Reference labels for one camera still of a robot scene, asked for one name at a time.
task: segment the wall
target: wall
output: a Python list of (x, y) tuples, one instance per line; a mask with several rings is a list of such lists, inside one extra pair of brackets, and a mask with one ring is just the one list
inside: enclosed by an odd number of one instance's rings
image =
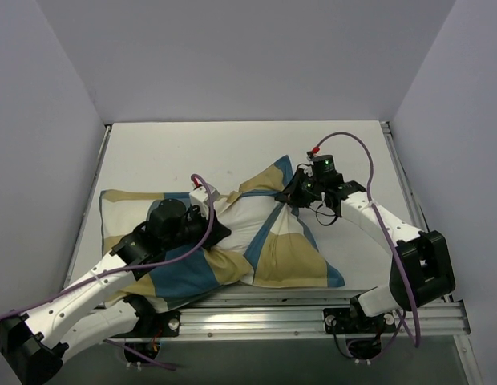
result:
[(103, 131), (38, 4), (0, 0), (0, 313), (61, 287)]
[(457, 0), (393, 126), (451, 248), (486, 383), (497, 383), (497, 0)]
[(38, 0), (107, 123), (394, 115), (454, 0)]

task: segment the striped cloth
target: striped cloth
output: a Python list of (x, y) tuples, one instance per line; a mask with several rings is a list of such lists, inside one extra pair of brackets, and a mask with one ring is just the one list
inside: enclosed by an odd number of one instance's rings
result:
[[(232, 230), (209, 251), (197, 250), (175, 264), (154, 269), (136, 284), (119, 292), (109, 303), (127, 294), (144, 295), (159, 312), (172, 310), (212, 290), (236, 282), (260, 287), (339, 287), (342, 275), (317, 251), (309, 228), (298, 210), (273, 198), (293, 176), (291, 162), (281, 157), (263, 172), (245, 181), (237, 191), (220, 195), (216, 215)], [(103, 191), (103, 254), (130, 233), (162, 199), (174, 198), (189, 205), (188, 192), (143, 193)], [(179, 257), (193, 245), (167, 253)]]

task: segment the metal frame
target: metal frame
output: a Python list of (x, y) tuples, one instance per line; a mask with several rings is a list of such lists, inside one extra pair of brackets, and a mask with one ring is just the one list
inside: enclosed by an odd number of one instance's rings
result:
[[(389, 122), (381, 122), (387, 147), (393, 160), (399, 183), (409, 209), (412, 225), (427, 229), (422, 210), (416, 201), (406, 174), (398, 159)], [(82, 236), (104, 153), (111, 134), (107, 126), (100, 149), (94, 183), (88, 198), (87, 210), (79, 229), (76, 245)], [(73, 252), (66, 285), (71, 279), (77, 256)], [(160, 338), (174, 342), (196, 341), (248, 341), (332, 338), (325, 333), (323, 309), (347, 307), (348, 299), (358, 291), (326, 289), (261, 290), (251, 287), (231, 287), (208, 296), (180, 310), (180, 335), (177, 338)], [(471, 332), (463, 303), (452, 302), (449, 296), (418, 310), (422, 334), (427, 336), (453, 335), (461, 363), (470, 385), (482, 384), (482, 378), (471, 349), (468, 334)], [(402, 331), (399, 336), (406, 336)], [(148, 338), (121, 339), (121, 342), (148, 342)]]

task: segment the bolt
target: bolt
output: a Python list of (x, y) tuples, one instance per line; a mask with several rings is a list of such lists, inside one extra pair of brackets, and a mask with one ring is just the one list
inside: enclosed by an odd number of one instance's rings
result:
[(179, 329), (179, 319), (177, 318), (172, 318), (170, 321), (168, 321), (168, 329), (170, 330), (177, 330)]
[(393, 325), (394, 324), (393, 315), (390, 313), (384, 314), (384, 321), (386, 321), (386, 325)]
[(336, 325), (336, 317), (334, 317), (332, 314), (328, 315), (325, 317), (325, 324), (327, 326), (335, 326)]

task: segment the white table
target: white table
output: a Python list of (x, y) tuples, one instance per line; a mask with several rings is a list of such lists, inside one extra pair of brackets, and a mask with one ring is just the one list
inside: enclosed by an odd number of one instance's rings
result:
[[(336, 131), (351, 132), (366, 143), (375, 163), (374, 199), (404, 221), (410, 221), (378, 121), (114, 124), (76, 246), (70, 282), (102, 257), (99, 215), (102, 190), (187, 192), (191, 188), (189, 176), (196, 172), (221, 193), (229, 193), (285, 154), (295, 167), (305, 161), (306, 151)], [(321, 152), (333, 154), (337, 170), (343, 173), (345, 180), (366, 185), (368, 160), (357, 142), (336, 136), (324, 143)], [(301, 218), (311, 228), (321, 254), (345, 278), (345, 286), (337, 291), (368, 290), (388, 279), (390, 256), (359, 228), (344, 220), (323, 227), (309, 210), (302, 210)], [(229, 290), (256, 293), (254, 295), (277, 293), (247, 286), (231, 287), (227, 292)]]

